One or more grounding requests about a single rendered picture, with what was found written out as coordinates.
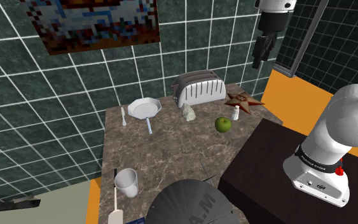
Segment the colourful pixelated wall picture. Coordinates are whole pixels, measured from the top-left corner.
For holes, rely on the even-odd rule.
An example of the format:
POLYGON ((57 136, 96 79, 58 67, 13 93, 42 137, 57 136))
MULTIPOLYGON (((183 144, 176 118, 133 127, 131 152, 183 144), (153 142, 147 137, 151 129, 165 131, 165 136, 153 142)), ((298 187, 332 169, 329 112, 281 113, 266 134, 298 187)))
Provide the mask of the colourful pixelated wall picture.
POLYGON ((156 0, 19 0, 50 55, 157 43, 156 0))

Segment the pale stone figure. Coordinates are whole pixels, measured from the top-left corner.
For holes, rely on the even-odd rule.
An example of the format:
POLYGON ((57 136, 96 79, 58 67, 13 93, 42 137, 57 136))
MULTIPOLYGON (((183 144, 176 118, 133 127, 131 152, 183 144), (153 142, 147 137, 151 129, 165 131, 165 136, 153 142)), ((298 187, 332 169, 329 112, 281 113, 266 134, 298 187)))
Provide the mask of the pale stone figure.
POLYGON ((182 115, 187 122, 193 121, 196 118, 196 114, 189 104, 184 103, 182 106, 182 115))

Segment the silver toaster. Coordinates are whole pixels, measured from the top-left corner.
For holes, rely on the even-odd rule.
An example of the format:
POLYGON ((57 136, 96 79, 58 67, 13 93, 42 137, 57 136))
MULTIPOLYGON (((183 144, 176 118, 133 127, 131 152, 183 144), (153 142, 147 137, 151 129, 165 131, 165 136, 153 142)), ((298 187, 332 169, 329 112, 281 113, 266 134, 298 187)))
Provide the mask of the silver toaster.
POLYGON ((223 100, 226 97, 224 81, 211 70, 180 74, 173 85, 172 97, 178 108, 223 100))

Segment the grey round dome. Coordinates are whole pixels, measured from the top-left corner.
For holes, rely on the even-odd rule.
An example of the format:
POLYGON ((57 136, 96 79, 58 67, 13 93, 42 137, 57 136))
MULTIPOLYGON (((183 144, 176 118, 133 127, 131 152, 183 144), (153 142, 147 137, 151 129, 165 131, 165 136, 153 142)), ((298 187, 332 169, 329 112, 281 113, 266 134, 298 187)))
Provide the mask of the grey round dome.
POLYGON ((144 224, 240 224, 230 201, 217 188, 196 180, 176 181, 151 203, 144 224))

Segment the white frying pan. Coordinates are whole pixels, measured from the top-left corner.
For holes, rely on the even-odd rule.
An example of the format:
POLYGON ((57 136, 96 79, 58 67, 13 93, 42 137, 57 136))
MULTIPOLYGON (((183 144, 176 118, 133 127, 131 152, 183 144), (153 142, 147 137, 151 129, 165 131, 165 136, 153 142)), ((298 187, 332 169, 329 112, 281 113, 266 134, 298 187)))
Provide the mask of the white frying pan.
POLYGON ((149 134, 152 134, 150 119, 153 118, 161 110, 162 105, 158 99, 145 97, 136 99, 128 105, 128 114, 138 120, 145 120, 148 126, 149 134))

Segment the grey framed window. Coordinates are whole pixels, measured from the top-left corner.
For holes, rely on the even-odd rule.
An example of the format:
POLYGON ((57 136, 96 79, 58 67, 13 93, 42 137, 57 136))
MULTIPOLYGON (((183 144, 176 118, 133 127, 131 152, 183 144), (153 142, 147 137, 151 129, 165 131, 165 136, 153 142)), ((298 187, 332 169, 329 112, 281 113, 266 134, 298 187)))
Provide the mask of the grey framed window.
MULTIPOLYGON (((321 0, 297 0, 275 61, 290 70, 321 0)), ((358 0, 328 0, 295 76, 334 94, 358 84, 358 0)))

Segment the white spatula with black tip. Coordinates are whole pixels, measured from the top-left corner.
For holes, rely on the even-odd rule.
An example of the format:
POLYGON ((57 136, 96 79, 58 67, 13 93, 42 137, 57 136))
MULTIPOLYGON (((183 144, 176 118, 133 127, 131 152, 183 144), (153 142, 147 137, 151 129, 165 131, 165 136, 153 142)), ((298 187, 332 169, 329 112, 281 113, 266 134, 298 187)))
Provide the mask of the white spatula with black tip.
POLYGON ((121 188, 121 176, 118 170, 114 170, 114 209, 109 214, 107 224, 123 224, 123 210, 118 208, 117 192, 121 188))

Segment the white cup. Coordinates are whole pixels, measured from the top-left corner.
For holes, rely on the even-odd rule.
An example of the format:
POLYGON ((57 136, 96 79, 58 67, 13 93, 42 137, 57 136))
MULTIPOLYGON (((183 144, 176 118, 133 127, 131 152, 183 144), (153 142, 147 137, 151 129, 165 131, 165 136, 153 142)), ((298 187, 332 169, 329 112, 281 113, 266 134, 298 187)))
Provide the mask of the white cup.
POLYGON ((114 185, 128 198, 133 198, 138 194, 138 175, 132 168, 122 169, 114 177, 114 185))

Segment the dark robot stand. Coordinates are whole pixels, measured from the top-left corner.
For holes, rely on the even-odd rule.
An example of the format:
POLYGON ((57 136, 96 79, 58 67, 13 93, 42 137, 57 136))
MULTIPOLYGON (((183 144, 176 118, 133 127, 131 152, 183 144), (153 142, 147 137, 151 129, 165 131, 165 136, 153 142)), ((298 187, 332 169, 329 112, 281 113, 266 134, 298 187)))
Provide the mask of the dark robot stand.
POLYGON ((358 224, 358 157, 346 154, 349 202, 336 207, 290 182, 283 162, 305 135, 262 119, 220 178, 218 189, 250 224, 358 224))

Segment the green apple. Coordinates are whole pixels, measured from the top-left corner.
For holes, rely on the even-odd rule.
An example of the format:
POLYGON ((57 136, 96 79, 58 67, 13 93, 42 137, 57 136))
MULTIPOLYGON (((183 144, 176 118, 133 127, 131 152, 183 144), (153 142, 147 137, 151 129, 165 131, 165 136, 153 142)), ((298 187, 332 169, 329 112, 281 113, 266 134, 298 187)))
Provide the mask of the green apple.
POLYGON ((215 121, 215 128, 221 133, 228 132, 231 129, 231 121, 226 117, 219 117, 215 121))

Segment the red star-shaped dish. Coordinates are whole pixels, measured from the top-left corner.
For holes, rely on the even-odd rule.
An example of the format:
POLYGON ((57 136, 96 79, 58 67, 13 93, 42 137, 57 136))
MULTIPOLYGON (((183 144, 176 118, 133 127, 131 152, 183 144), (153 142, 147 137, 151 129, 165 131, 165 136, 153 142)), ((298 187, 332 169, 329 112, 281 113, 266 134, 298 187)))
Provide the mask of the red star-shaped dish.
POLYGON ((233 107, 238 106, 240 110, 246 112, 249 115, 251 114, 250 106, 264 104, 263 102, 251 97, 247 92, 242 92, 241 94, 228 94, 228 97, 230 99, 225 102, 226 105, 233 107))

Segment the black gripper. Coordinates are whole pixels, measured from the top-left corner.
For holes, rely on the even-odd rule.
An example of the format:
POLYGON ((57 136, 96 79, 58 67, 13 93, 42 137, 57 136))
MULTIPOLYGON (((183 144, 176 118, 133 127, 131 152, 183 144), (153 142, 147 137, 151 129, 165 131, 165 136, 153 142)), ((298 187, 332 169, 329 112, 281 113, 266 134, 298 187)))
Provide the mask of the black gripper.
POLYGON ((252 51, 252 68, 259 69, 261 62, 268 60, 277 40, 277 32, 284 30, 286 22, 287 13, 261 13, 258 24, 261 36, 257 38, 252 51))

